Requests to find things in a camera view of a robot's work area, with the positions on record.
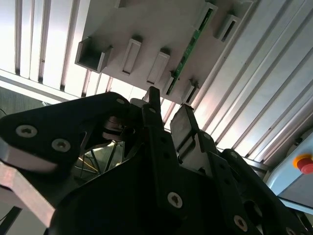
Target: cable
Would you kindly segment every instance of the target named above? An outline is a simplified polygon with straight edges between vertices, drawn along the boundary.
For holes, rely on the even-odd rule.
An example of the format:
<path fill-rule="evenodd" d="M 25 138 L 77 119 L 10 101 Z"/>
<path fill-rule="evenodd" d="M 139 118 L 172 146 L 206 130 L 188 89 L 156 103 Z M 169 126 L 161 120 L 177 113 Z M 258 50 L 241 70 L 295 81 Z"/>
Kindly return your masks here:
<path fill-rule="evenodd" d="M 80 178 L 82 178 L 82 175 L 83 175 L 84 163 L 85 163 L 85 155 L 83 155 L 83 165 L 82 165 L 82 170 L 80 172 Z"/>
<path fill-rule="evenodd" d="M 91 165 L 89 165 L 88 163 L 85 162 L 85 160 L 83 160 L 81 157 L 78 158 L 79 160 L 81 160 L 83 162 L 83 164 L 86 164 L 87 166 L 89 166 L 91 169 L 95 170 L 96 172 L 98 172 L 98 170 L 94 167 L 92 167 Z"/>
<path fill-rule="evenodd" d="M 91 153 L 91 155 L 92 155 L 92 158 L 93 158 L 93 160 L 94 160 L 94 163 L 96 164 L 96 167 L 97 167 L 97 170 L 98 170 L 99 174 L 101 174 L 102 172 L 101 172 L 99 163 L 98 163 L 98 161 L 97 161 L 97 159 L 96 159 L 96 156 L 95 156 L 93 150 L 91 150 L 90 153 Z"/>
<path fill-rule="evenodd" d="M 1 110 L 5 115 L 7 115 L 6 112 L 5 112 L 3 109 L 0 108 L 0 110 Z"/>
<path fill-rule="evenodd" d="M 82 168 L 81 167 L 79 167 L 79 166 L 74 166 L 75 168 L 77 168 L 77 169 L 80 169 L 80 170 L 82 170 Z M 95 171 L 92 171 L 92 170 L 88 170 L 88 169 L 83 169 L 83 171 L 85 171 L 85 172 L 89 172 L 89 173 L 93 173 L 93 174 L 98 174 L 97 172 L 95 172 Z"/>

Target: mounting hole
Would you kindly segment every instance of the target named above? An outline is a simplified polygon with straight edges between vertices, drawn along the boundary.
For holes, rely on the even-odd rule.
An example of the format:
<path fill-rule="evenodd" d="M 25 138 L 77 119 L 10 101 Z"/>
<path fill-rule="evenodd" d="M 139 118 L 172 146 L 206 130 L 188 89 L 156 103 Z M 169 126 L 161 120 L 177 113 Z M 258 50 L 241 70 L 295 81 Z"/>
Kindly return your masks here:
<path fill-rule="evenodd" d="M 198 171 L 200 171 L 203 174 L 206 174 L 205 169 L 203 167 L 201 167 Z"/>
<path fill-rule="evenodd" d="M 120 99 L 120 98 L 116 99 L 116 101 L 117 101 L 118 103 L 120 103 L 120 104 L 125 104 L 125 101 L 122 100 L 122 99 Z"/>
<path fill-rule="evenodd" d="M 291 229 L 286 227 L 286 232 L 288 233 L 288 235 L 296 235 L 295 232 Z"/>
<path fill-rule="evenodd" d="M 66 153 L 70 150 L 70 143 L 64 139 L 55 139 L 52 144 L 52 148 L 58 152 Z"/>
<path fill-rule="evenodd" d="M 166 158 L 166 159 L 169 159 L 169 158 L 170 158 L 170 155 L 169 155 L 168 153 L 164 153 L 163 156 L 164 156 L 164 158 Z"/>
<path fill-rule="evenodd" d="M 153 108 L 149 108 L 149 110 L 154 114 L 156 113 L 156 111 Z"/>
<path fill-rule="evenodd" d="M 175 208 L 180 209 L 182 207 L 182 199 L 181 197 L 175 193 L 175 192 L 170 192 L 167 195 L 167 200 L 168 202 Z"/>
<path fill-rule="evenodd" d="M 30 125 L 18 126 L 15 130 L 16 134 L 24 138 L 32 138 L 37 135 L 37 129 Z"/>
<path fill-rule="evenodd" d="M 242 219 L 239 215 L 234 216 L 234 222 L 237 225 L 238 228 L 240 228 L 242 231 L 246 232 L 248 231 L 248 226 L 244 219 Z"/>

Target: red emergency stop button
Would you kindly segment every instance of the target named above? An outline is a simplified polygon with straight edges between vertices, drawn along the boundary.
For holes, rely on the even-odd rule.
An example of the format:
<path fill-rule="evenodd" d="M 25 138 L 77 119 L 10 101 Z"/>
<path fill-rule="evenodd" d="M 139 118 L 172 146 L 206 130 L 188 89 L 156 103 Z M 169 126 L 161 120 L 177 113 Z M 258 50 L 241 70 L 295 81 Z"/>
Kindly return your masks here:
<path fill-rule="evenodd" d="M 301 154 L 293 160 L 293 166 L 303 174 L 313 173 L 313 160 L 311 154 Z"/>
<path fill-rule="evenodd" d="M 313 161 L 311 158 L 303 158 L 297 163 L 297 167 L 303 174 L 313 173 Z"/>

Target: screw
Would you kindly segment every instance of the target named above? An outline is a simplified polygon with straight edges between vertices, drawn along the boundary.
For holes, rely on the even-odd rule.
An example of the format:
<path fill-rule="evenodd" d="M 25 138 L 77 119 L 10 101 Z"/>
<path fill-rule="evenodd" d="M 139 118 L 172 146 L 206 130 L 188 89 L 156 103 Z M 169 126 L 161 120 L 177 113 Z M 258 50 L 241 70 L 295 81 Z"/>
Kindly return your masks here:
<path fill-rule="evenodd" d="M 237 158 L 237 157 L 238 157 L 237 154 L 234 153 L 234 152 L 231 152 L 230 155 L 233 156 L 234 158 Z"/>
<path fill-rule="evenodd" d="M 242 231 L 248 231 L 248 225 L 246 224 L 245 220 L 242 219 L 239 215 L 234 216 L 234 222 L 237 227 L 240 228 Z"/>
<path fill-rule="evenodd" d="M 291 228 L 286 227 L 286 231 L 288 235 L 295 235 L 295 232 Z"/>
<path fill-rule="evenodd" d="M 208 133 L 205 133 L 205 134 L 204 134 L 204 137 L 206 137 L 208 140 L 211 139 L 211 137 L 210 137 L 210 135 L 209 135 Z"/>
<path fill-rule="evenodd" d="M 16 134 L 24 138 L 32 138 L 37 135 L 37 129 L 30 125 L 18 126 L 15 130 Z"/>
<path fill-rule="evenodd" d="M 52 144 L 52 148 L 58 152 L 68 152 L 70 150 L 70 143 L 64 139 L 55 139 Z"/>
<path fill-rule="evenodd" d="M 153 108 L 149 108 L 149 110 L 150 110 L 152 113 L 156 113 L 156 111 L 155 111 Z"/>
<path fill-rule="evenodd" d="M 118 103 L 120 103 L 120 104 L 125 104 L 125 101 L 122 100 L 122 99 L 120 99 L 120 98 L 116 99 L 116 101 L 117 101 Z"/>
<path fill-rule="evenodd" d="M 173 207 L 176 207 L 176 208 L 181 208 L 182 207 L 182 199 L 181 197 L 175 193 L 175 192 L 170 192 L 168 195 L 167 195 L 167 200 L 168 202 L 173 206 Z"/>

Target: metal plate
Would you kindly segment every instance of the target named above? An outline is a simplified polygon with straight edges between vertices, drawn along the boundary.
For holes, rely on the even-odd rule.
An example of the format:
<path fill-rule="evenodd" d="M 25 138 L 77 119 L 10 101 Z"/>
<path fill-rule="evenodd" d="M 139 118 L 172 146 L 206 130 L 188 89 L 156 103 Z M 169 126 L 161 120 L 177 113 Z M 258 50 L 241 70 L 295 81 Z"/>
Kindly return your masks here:
<path fill-rule="evenodd" d="M 203 5 L 205 5 L 203 0 L 128 0 L 124 8 L 116 9 L 114 1 L 104 0 L 99 3 L 99 1 L 92 0 L 84 38 L 91 36 L 93 47 L 97 50 L 103 50 L 109 45 L 113 46 L 108 66 L 103 73 L 144 90 L 151 85 L 146 81 L 159 51 L 167 48 L 171 58 L 161 79 L 155 84 L 161 89 L 169 79 L 169 71 L 174 71 L 181 60 L 195 31 L 194 24 L 199 21 Z M 212 21 L 208 22 L 197 41 L 171 94 L 169 96 L 163 94 L 165 98 L 181 103 L 180 92 L 185 90 L 188 80 L 194 77 L 200 85 L 203 84 L 227 45 L 214 36 L 227 12 L 237 9 L 233 7 L 233 0 L 220 0 L 216 5 L 218 12 Z M 247 10 L 246 4 L 242 4 L 241 7 Z M 142 45 L 131 73 L 125 74 L 122 73 L 123 58 L 129 40 L 133 36 L 140 36 Z"/>

